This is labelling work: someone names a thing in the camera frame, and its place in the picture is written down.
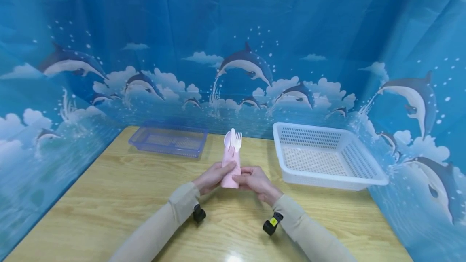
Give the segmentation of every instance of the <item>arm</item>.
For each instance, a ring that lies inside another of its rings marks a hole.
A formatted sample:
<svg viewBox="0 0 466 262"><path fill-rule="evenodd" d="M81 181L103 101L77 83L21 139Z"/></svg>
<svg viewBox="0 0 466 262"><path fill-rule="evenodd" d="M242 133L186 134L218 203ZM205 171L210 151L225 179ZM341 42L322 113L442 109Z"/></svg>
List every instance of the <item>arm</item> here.
<svg viewBox="0 0 466 262"><path fill-rule="evenodd" d="M287 195L282 195L275 202L273 211L283 215L283 230L303 249L310 261L356 261L334 235L307 216L303 208Z"/></svg>
<svg viewBox="0 0 466 262"><path fill-rule="evenodd" d="M260 167L242 167L241 175L233 176L233 180L239 183L239 188L254 191L261 201L283 215L282 228L312 262L356 261L337 238L273 185Z"/></svg>
<svg viewBox="0 0 466 262"><path fill-rule="evenodd" d="M189 182L176 189L168 203L141 225L111 257L110 262L150 262L193 213L199 189Z"/></svg>

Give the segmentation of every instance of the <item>transparent blue tray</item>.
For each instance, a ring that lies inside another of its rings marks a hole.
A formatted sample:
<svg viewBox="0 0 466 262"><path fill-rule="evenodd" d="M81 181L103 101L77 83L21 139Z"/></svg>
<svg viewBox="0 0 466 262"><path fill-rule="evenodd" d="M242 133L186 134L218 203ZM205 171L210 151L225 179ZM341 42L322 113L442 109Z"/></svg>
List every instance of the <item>transparent blue tray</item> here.
<svg viewBox="0 0 466 262"><path fill-rule="evenodd" d="M199 158L208 130L146 121L129 139L140 151Z"/></svg>

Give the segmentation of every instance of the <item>person's left hand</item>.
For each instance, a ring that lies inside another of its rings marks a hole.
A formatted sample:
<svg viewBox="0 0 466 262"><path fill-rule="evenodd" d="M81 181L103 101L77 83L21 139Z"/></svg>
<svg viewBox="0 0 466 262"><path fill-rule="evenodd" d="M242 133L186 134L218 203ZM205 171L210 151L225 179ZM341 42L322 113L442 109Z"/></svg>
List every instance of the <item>person's left hand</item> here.
<svg viewBox="0 0 466 262"><path fill-rule="evenodd" d="M236 167L236 162L230 162L225 167L222 167L222 162L214 163L207 169L201 176L193 180L194 185L197 186L201 195L208 194L218 185L225 175Z"/></svg>

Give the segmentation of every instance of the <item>hand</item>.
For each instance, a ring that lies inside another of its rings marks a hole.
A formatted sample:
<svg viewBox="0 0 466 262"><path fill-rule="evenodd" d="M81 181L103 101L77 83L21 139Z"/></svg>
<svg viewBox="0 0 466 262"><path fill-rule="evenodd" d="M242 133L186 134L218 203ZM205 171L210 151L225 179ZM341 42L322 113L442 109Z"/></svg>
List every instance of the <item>hand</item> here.
<svg viewBox="0 0 466 262"><path fill-rule="evenodd" d="M220 181L236 167L236 162L230 162L225 167L222 167L222 162L214 163L207 169L201 176L193 180L194 185L197 186L201 195L208 194L218 185Z"/></svg>
<svg viewBox="0 0 466 262"><path fill-rule="evenodd" d="M241 175L234 175L233 180L239 183L240 189L254 191L259 200L271 207L283 195L283 192L272 184L259 166L241 167Z"/></svg>

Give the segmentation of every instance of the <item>blue backdrop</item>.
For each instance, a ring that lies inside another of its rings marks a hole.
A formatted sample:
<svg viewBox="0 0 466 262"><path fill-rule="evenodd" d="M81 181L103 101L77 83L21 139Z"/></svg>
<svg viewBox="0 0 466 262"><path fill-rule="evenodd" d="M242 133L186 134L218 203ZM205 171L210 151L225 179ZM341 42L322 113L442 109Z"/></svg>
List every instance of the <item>blue backdrop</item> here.
<svg viewBox="0 0 466 262"><path fill-rule="evenodd" d="M347 128L415 261L466 256L466 0L0 0L0 260L126 125Z"/></svg>

